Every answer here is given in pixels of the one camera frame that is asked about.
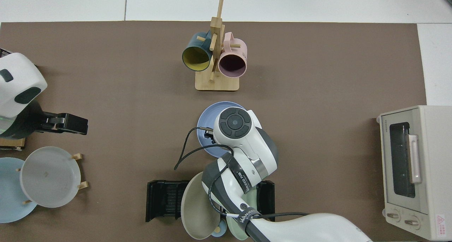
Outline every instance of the oven handle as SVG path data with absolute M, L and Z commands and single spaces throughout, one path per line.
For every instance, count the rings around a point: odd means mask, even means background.
M 410 168 L 410 182 L 412 184 L 419 184 L 422 182 L 420 165 L 419 165 L 419 148 L 417 135 L 405 135 L 405 140 L 408 144 L 408 167 Z

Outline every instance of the mug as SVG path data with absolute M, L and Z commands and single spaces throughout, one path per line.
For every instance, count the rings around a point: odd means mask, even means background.
M 182 52 L 184 65 L 194 71 L 202 71 L 209 67 L 212 52 L 209 50 L 212 42 L 210 31 L 195 33 Z
M 224 50 L 218 60 L 220 73 L 229 78 L 238 78 L 246 72 L 248 49 L 241 39 L 234 38 L 232 32 L 225 34 Z

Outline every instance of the black cable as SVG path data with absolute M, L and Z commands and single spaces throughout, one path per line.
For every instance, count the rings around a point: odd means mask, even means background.
M 221 210 L 219 210 L 216 206 L 215 206 L 215 204 L 213 203 L 213 200 L 212 200 L 212 187 L 213 187 L 213 185 L 215 184 L 215 182 L 217 181 L 217 179 L 219 179 L 220 177 L 221 177 L 221 174 L 223 174 L 223 172 L 228 168 L 228 164 L 229 164 L 229 161 L 228 161 L 228 163 L 226 163 L 226 165 L 224 166 L 224 168 L 222 168 L 221 169 L 221 171 L 220 171 L 220 173 L 218 173 L 218 175 L 216 176 L 216 178 L 213 180 L 213 182 L 210 184 L 210 186 L 209 186 L 209 191 L 208 191 L 208 193 L 207 193 L 207 195 L 209 196 L 209 202 L 210 202 L 210 205 L 213 207 L 213 209 L 214 210 L 216 210 L 218 213 L 220 213 L 220 215 L 222 215 L 222 216 L 227 216 L 225 213 L 223 213 Z
M 194 127 L 194 128 L 192 128 L 192 129 L 188 132 L 187 136 L 185 137 L 184 146 L 182 147 L 182 152 L 180 153 L 179 160 L 177 161 L 177 164 L 176 164 L 176 166 L 174 167 L 174 170 L 176 170 L 176 169 L 177 169 L 177 166 L 179 166 L 179 164 L 182 162 L 182 160 L 181 160 L 181 159 L 182 159 L 182 155 L 184 154 L 185 146 L 187 145 L 187 141 L 188 141 L 188 139 L 189 139 L 189 136 L 190 136 L 190 134 L 192 133 L 192 131 L 194 131 L 194 130 L 196 130 L 196 129 L 201 129 L 201 130 L 205 130 L 205 131 L 213 131 L 212 128 L 208 128 L 208 127 Z
M 256 215 L 253 216 L 253 219 L 259 219 L 259 218 L 273 218 L 277 216 L 287 216 L 287 215 L 309 215 L 308 213 L 303 212 L 286 212 L 286 213 L 275 213 L 275 214 L 267 214 L 267 215 Z
M 229 149 L 229 151 L 231 151 L 232 154 L 234 154 L 234 150 L 232 150 L 232 148 L 229 147 L 228 145 L 212 144 L 212 145 L 207 145 L 207 146 L 203 146 L 203 147 L 198 147 L 197 149 L 192 150 L 188 154 L 184 155 L 184 157 L 179 158 L 179 161 L 176 163 L 176 166 L 174 166 L 174 170 L 176 170 L 177 167 L 179 167 L 179 164 L 182 163 L 182 161 L 185 160 L 192 153 L 197 152 L 197 151 L 202 150 L 202 149 L 205 149 L 205 148 L 209 148 L 209 147 L 225 147 L 225 148 Z

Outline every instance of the teal mug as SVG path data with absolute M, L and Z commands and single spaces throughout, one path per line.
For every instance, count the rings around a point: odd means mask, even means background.
M 212 52 L 209 50 L 212 42 L 210 31 L 195 33 L 182 52 L 184 65 L 194 71 L 202 71 L 209 67 Z

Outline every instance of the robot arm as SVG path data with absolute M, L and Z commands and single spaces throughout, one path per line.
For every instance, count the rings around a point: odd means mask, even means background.
M 0 58 L 0 137 L 21 139 L 33 131 L 87 134 L 88 120 L 69 113 L 43 112 L 35 99 L 47 82 L 24 55 Z
M 276 223 L 256 218 L 260 213 L 244 202 L 242 195 L 276 170 L 278 151 L 270 137 L 254 126 L 258 121 L 251 112 L 228 108 L 216 119 L 215 141 L 231 146 L 234 155 L 228 152 L 205 168 L 202 186 L 207 193 L 212 187 L 212 199 L 257 242 L 371 242 L 354 224 L 334 214 L 317 213 Z

